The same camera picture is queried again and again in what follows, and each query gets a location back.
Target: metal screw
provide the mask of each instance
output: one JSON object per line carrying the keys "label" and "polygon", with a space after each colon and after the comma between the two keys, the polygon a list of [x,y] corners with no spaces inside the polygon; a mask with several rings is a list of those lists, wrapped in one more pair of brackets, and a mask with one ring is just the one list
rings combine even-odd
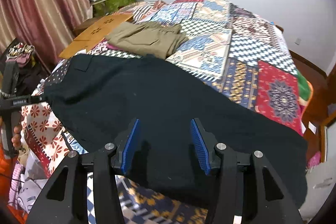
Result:
{"label": "metal screw", "polygon": [[226,145],[223,144],[223,143],[218,143],[218,144],[216,145],[216,147],[217,147],[219,150],[224,150],[224,149],[226,148]]}
{"label": "metal screw", "polygon": [[113,143],[107,143],[106,145],[105,145],[105,149],[107,149],[107,150],[111,150],[111,149],[113,149],[114,148],[114,144]]}
{"label": "metal screw", "polygon": [[254,155],[257,157],[257,158],[261,158],[263,156],[263,153],[261,151],[255,151],[254,152]]}
{"label": "metal screw", "polygon": [[73,157],[75,157],[77,155],[77,151],[75,151],[75,150],[72,150],[72,151],[70,151],[69,153],[68,153],[68,157],[69,158],[73,158]]}

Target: electrical outlet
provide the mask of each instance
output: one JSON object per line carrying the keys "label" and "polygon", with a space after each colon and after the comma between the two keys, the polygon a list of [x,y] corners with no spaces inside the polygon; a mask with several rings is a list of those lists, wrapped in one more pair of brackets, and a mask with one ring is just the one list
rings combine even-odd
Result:
{"label": "electrical outlet", "polygon": [[295,41],[294,43],[297,44],[297,45],[300,45],[300,43],[301,43],[301,39],[300,39],[300,38],[297,38],[296,41]]}

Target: green basket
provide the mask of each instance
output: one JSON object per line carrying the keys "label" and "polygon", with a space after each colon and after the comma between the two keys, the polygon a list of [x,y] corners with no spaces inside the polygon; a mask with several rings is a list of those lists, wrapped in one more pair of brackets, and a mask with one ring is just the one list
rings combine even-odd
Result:
{"label": "green basket", "polygon": [[93,16],[101,17],[110,15],[118,11],[120,8],[134,2],[135,0],[98,0],[92,4]]}

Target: human hand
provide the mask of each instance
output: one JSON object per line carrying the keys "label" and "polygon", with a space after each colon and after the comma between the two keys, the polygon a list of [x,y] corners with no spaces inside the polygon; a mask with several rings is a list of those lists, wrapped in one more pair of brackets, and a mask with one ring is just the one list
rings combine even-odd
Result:
{"label": "human hand", "polygon": [[[23,116],[21,115],[20,122],[18,125],[14,126],[14,136],[12,138],[13,147],[18,149],[21,147],[21,130],[22,125],[21,122],[24,120]],[[2,117],[0,117],[0,126],[2,125]]]}

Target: finger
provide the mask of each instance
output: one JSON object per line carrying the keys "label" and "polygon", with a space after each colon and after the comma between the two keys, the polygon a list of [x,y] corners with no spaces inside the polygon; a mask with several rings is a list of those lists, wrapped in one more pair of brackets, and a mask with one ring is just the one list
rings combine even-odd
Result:
{"label": "finger", "polygon": [[18,124],[17,126],[14,127],[14,133],[15,134],[20,134],[22,130],[22,125],[21,124]]}
{"label": "finger", "polygon": [[12,138],[12,143],[17,143],[21,140],[21,135],[20,134],[16,134],[13,138]]}
{"label": "finger", "polygon": [[14,148],[20,148],[22,146],[21,142],[13,143]]}

